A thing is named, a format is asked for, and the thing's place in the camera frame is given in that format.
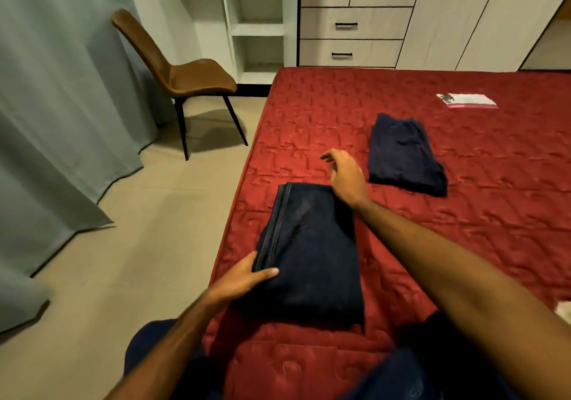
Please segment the red quilted bedspread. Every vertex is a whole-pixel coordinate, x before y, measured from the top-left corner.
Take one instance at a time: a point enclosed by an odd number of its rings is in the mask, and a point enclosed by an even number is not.
[[[483,93],[497,109],[448,109],[437,93]],[[369,185],[370,195],[501,268],[550,308],[571,298],[571,74],[288,68],[276,76],[211,281],[255,247],[277,186],[327,183],[319,155],[345,149],[367,170],[378,113],[421,121],[446,168],[446,199]],[[365,326],[334,331],[228,310],[204,345],[225,398],[331,400],[394,349],[395,327],[434,304],[356,223]]]

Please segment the beige tile floor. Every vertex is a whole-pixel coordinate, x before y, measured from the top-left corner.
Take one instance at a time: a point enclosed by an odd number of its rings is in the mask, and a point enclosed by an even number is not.
[[[232,98],[248,142],[265,98]],[[102,399],[129,340],[176,317],[208,285],[249,148],[219,97],[185,104],[186,162],[175,124],[141,153],[145,168],[100,202],[115,225],[78,234],[37,275],[53,291],[41,319],[0,339],[0,398]]]

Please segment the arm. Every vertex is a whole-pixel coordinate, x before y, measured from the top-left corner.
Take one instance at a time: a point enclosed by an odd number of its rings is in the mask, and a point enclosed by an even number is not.
[[[277,268],[253,273],[255,258],[256,252],[248,254],[208,288],[181,314],[145,359],[106,396],[106,400],[167,400],[190,357],[198,349],[210,320],[227,303],[278,274]]]
[[[347,152],[334,149],[322,158],[332,166],[337,196],[523,397],[571,398],[569,325],[473,252],[371,201]]]

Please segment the person's left arm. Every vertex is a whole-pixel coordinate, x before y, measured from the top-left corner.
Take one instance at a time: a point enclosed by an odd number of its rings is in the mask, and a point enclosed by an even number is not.
[[[178,318],[176,324],[131,373],[105,397],[106,400],[167,400],[192,355],[198,349],[210,320],[234,299],[258,283],[275,277],[277,268],[252,272],[256,252],[240,260],[210,286]]]

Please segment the gray curtain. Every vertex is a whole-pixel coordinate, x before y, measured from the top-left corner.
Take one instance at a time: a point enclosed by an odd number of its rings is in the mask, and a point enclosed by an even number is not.
[[[30,275],[142,167],[172,103],[110,23],[132,0],[0,0],[0,332],[48,292]]]

